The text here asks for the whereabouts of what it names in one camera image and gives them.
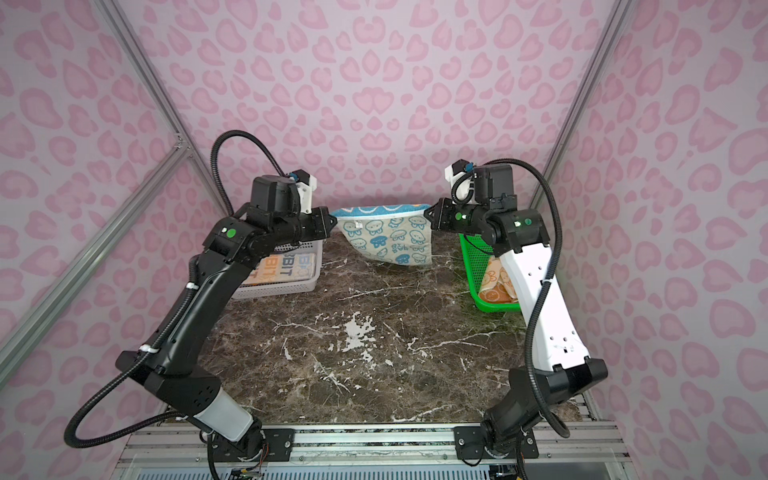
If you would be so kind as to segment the blue bunny print towel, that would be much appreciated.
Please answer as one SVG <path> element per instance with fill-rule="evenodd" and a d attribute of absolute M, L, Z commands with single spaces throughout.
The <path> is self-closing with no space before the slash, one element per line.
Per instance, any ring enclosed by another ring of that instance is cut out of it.
<path fill-rule="evenodd" d="M 333 212 L 346 240 L 363 257 L 401 266 L 432 263 L 427 204 L 341 208 Z"/>

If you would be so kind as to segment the white perforated plastic basket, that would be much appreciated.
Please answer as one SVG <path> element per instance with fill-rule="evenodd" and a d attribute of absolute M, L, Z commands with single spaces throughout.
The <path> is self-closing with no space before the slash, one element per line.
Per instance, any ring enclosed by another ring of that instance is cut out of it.
<path fill-rule="evenodd" d="M 282 246 L 260 261 L 233 294 L 234 300 L 311 292 L 320 276 L 323 241 Z"/>

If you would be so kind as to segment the green plastic basket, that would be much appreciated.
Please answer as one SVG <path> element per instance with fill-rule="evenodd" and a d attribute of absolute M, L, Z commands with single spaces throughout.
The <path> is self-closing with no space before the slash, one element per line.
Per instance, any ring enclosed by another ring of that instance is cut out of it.
<path fill-rule="evenodd" d="M 492 259 L 490 247 L 479 236 L 460 235 L 459 242 L 469 292 L 475 302 L 475 306 L 485 313 L 519 312 L 520 306 L 516 300 L 494 303 L 488 302 L 480 296 L 482 281 L 485 278 L 489 261 Z"/>

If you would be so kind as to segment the rabbit print towel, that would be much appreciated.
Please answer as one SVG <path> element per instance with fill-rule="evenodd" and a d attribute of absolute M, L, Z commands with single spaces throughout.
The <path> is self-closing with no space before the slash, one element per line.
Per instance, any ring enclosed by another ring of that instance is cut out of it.
<path fill-rule="evenodd" d="M 243 281 L 244 286 L 290 283 L 313 277 L 316 267 L 315 253 L 279 253 L 260 261 Z"/>

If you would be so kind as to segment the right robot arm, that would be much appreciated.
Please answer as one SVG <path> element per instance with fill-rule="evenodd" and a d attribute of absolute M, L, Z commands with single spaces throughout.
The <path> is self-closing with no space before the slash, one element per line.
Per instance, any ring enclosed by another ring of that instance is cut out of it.
<path fill-rule="evenodd" d="M 519 208 L 515 168 L 538 181 L 550 226 L 537 210 Z M 471 460 L 509 454 L 523 460 L 522 448 L 540 422 L 570 437 L 555 407 L 605 380 L 607 365 L 577 334 L 556 279 L 563 227 L 545 177 L 527 162 L 502 158 L 484 165 L 458 160 L 447 167 L 446 178 L 450 195 L 429 207 L 425 218 L 435 231 L 482 238 L 512 281 L 526 322 L 522 366 L 510 370 L 509 391 L 485 412 L 478 439 L 466 441 L 459 453 Z"/>

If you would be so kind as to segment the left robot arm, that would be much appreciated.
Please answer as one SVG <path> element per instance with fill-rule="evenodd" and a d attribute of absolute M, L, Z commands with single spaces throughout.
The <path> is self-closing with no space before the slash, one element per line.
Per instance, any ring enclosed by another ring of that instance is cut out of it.
<path fill-rule="evenodd" d="M 247 457 L 264 442 L 261 423 L 199 366 L 198 357 L 225 306 L 263 259 L 279 247 L 330 236 L 337 220 L 326 207 L 313 206 L 316 188 L 316 179 L 303 170 L 256 178 L 250 201 L 208 233 L 174 312 L 144 345 L 115 362 L 156 398 Z"/>

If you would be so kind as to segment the orange patterned towel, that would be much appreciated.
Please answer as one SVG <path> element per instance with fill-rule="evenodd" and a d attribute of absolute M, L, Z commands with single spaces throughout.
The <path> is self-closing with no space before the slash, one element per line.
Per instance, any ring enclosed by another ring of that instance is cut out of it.
<path fill-rule="evenodd" d="M 478 291 L 479 298 L 487 303 L 517 304 L 518 297 L 512 281 L 496 257 L 489 257 Z"/>

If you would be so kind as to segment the left diagonal aluminium strut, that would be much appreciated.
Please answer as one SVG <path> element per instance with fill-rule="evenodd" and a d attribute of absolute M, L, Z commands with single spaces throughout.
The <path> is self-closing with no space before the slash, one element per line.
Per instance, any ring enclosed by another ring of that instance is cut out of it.
<path fill-rule="evenodd" d="M 25 313 L 1 347 L 2 385 L 8 384 L 188 157 L 187 144 L 179 142 Z"/>

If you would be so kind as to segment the left corner aluminium post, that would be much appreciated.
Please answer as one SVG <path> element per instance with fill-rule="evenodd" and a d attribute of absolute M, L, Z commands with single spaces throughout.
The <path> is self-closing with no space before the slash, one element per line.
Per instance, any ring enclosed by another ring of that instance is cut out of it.
<path fill-rule="evenodd" d="M 123 53 L 143 82 L 148 95 L 158 108 L 160 116 L 177 137 L 178 145 L 186 151 L 187 156 L 193 162 L 196 173 L 211 195 L 218 213 L 223 216 L 226 213 L 225 204 L 210 173 L 209 160 L 203 156 L 193 141 L 189 128 L 185 125 L 168 89 L 145 52 L 139 35 L 131 26 L 119 2 L 98 0 L 93 1 L 93 4 L 99 9 L 106 25 L 114 34 Z"/>

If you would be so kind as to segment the corner aluminium post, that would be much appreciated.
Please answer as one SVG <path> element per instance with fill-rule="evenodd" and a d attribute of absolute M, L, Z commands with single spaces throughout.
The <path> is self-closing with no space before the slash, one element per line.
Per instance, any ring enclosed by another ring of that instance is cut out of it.
<path fill-rule="evenodd" d="M 577 84 L 574 98 L 567 110 L 567 115 L 544 164 L 542 175 L 548 181 L 550 187 L 554 185 L 553 177 L 560 163 L 565 158 L 570 141 L 578 130 L 581 118 L 587 111 L 590 99 L 610 63 L 611 56 L 619 43 L 621 35 L 632 22 L 636 6 L 637 1 L 632 0 L 613 2 L 606 23 L 598 37 L 595 50 L 585 66 L 584 73 Z"/>
<path fill-rule="evenodd" d="M 158 108 L 160 116 L 177 137 L 178 145 L 186 151 L 187 156 L 193 162 L 196 173 L 211 195 L 218 213 L 223 216 L 226 213 L 225 204 L 210 173 L 209 160 L 203 156 L 193 141 L 189 128 L 185 125 L 168 89 L 145 52 L 139 35 L 131 26 L 119 2 L 98 0 L 93 1 L 93 4 L 99 9 L 106 25 L 114 34 L 123 53 L 143 82 L 148 95 Z"/>

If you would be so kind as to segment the right corner aluminium post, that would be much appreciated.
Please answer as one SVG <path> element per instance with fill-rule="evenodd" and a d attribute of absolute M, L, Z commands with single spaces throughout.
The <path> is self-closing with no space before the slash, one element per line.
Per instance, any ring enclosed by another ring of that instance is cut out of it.
<path fill-rule="evenodd" d="M 619 43 L 621 35 L 632 22 L 636 6 L 637 1 L 632 0 L 613 2 L 606 23 L 598 37 L 595 50 L 585 66 L 584 73 L 577 84 L 574 98 L 567 110 L 567 115 L 544 164 L 542 175 L 548 181 L 550 187 L 554 185 L 553 177 L 560 163 L 565 158 L 570 141 L 578 130 L 581 118 L 587 111 L 590 99 L 610 63 L 611 56 Z"/>

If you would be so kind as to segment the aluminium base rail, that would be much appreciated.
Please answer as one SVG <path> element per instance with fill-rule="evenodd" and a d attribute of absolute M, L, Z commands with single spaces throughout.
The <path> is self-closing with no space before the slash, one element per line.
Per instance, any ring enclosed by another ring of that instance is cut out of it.
<path fill-rule="evenodd" d="M 576 422 L 562 438 L 539 425 L 526 441 L 531 479 L 636 479 L 638 473 L 618 427 L 608 421 Z M 466 461 L 460 424 L 290 425 L 278 447 L 286 460 L 269 458 L 217 464 L 228 479 L 511 479 L 514 459 Z M 207 479 L 199 434 L 181 424 L 151 427 L 131 436 L 114 479 Z"/>

